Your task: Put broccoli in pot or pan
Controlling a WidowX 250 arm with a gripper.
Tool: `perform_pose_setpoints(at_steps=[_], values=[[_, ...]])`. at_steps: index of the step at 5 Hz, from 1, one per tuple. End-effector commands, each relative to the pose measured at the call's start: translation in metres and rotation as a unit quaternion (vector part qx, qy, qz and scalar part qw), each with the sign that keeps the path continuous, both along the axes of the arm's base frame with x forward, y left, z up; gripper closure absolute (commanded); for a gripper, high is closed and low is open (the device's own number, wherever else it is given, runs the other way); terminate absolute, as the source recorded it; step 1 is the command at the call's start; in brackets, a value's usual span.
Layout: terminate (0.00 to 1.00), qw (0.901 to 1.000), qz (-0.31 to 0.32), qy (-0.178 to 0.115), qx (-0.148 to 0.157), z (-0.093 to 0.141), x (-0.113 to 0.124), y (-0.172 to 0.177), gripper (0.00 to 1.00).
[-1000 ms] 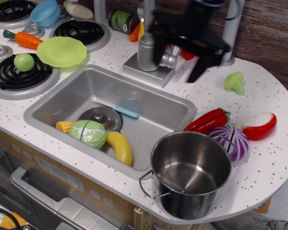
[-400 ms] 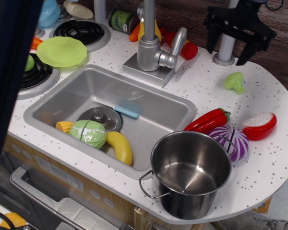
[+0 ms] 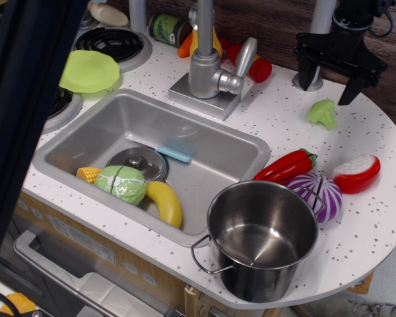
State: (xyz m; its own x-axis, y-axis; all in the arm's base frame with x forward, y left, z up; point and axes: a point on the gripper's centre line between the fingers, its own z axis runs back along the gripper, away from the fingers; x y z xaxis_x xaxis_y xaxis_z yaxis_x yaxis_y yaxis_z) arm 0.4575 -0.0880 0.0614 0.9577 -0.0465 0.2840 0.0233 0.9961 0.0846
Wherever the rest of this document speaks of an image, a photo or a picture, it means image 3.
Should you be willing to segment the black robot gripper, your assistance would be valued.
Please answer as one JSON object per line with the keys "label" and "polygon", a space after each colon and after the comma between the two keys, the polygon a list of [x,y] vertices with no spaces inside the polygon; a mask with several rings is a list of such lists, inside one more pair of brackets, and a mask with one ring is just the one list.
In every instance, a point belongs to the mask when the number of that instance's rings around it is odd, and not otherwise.
{"label": "black robot gripper", "polygon": [[328,34],[297,34],[294,55],[300,88],[320,88],[318,66],[350,78],[339,106],[348,106],[365,87],[376,87],[387,64],[365,46],[364,37],[382,15],[388,15],[387,1],[339,1]]}

